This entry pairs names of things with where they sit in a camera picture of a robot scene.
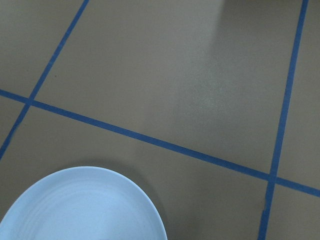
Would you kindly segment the blue plate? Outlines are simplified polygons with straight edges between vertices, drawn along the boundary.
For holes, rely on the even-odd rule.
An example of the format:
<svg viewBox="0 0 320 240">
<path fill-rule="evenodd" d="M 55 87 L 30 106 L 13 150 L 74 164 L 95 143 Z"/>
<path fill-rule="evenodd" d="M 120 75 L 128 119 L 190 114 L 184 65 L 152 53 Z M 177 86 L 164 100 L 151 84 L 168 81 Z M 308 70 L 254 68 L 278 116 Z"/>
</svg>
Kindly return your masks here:
<svg viewBox="0 0 320 240">
<path fill-rule="evenodd" d="M 93 166 L 67 168 L 31 185 L 0 223 L 3 240 L 165 240 L 163 221 L 132 180 Z"/>
</svg>

